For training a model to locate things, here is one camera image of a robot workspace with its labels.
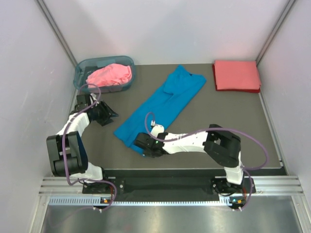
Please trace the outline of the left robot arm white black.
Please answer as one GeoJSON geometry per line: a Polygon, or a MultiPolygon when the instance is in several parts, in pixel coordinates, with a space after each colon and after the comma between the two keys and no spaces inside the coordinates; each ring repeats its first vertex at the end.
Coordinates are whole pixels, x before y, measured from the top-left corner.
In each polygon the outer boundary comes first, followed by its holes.
{"type": "Polygon", "coordinates": [[[104,101],[97,101],[95,94],[77,95],[74,110],[64,127],[46,139],[52,174],[82,179],[93,183],[99,192],[106,192],[110,188],[110,180],[104,177],[101,167],[88,161],[81,137],[93,121],[105,126],[118,116],[104,101]]]}

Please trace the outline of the blue t shirt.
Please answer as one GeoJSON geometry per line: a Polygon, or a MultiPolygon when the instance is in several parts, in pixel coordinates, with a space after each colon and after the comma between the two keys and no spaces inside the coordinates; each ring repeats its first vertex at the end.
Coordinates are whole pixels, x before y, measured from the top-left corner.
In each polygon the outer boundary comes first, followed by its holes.
{"type": "Polygon", "coordinates": [[[203,75],[191,74],[178,65],[166,81],[114,131],[114,135],[142,155],[143,149],[135,146],[134,140],[139,133],[146,132],[144,121],[148,112],[154,113],[156,121],[167,129],[205,83],[203,75]]]}

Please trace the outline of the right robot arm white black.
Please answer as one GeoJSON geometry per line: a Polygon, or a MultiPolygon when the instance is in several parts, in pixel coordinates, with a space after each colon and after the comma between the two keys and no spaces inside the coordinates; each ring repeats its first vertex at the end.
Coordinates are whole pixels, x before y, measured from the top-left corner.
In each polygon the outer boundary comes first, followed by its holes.
{"type": "Polygon", "coordinates": [[[205,153],[224,167],[230,191],[238,192],[245,185],[241,139],[229,131],[204,130],[188,136],[165,132],[162,125],[155,124],[150,133],[139,133],[134,145],[143,149],[143,155],[154,158],[180,152],[205,153]]]}

